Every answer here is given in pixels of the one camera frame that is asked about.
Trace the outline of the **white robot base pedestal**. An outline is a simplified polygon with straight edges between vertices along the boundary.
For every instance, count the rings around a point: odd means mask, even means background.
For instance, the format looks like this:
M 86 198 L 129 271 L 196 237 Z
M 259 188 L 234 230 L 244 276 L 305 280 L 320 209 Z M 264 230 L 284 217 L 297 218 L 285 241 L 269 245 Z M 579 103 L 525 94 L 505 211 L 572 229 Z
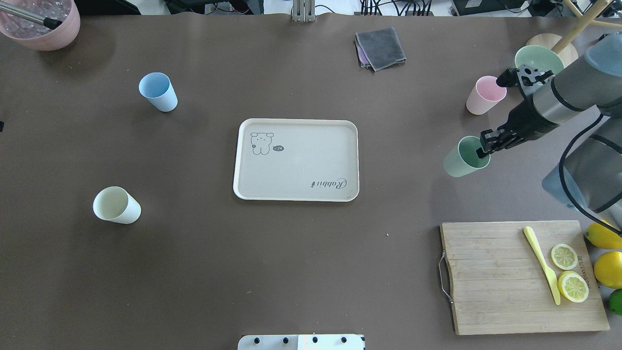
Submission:
M 366 341 L 359 334 L 272 334 L 246 335 L 238 350 L 364 350 Z

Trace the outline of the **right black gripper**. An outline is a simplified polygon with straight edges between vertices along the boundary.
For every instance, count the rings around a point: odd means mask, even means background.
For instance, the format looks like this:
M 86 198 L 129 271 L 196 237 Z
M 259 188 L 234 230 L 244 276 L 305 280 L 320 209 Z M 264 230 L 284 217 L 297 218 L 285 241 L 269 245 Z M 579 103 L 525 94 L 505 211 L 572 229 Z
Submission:
M 478 158 L 483 159 L 491 153 L 513 148 L 526 141 L 535 141 L 558 127 L 558 124 L 543 117 L 533 102 L 533 94 L 546 86 L 553 77 L 551 70 L 520 66 L 506 69 L 496 79 L 500 87 L 518 86 L 523 101 L 509 112 L 505 124 L 496 130 L 487 129 L 480 133 L 481 146 L 476 149 Z

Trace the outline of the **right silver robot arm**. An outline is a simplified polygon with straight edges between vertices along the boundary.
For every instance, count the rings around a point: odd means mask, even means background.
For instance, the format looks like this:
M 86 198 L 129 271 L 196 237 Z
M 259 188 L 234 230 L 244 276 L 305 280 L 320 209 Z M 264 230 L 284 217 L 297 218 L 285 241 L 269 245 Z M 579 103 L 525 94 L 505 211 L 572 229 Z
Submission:
M 594 222 L 621 231 L 621 33 L 604 35 L 558 73 L 523 64 L 496 84 L 517 86 L 522 102 L 507 121 L 481 132 L 473 154 L 483 158 L 535 141 L 587 109 L 595 119 L 566 146 L 543 188 Z

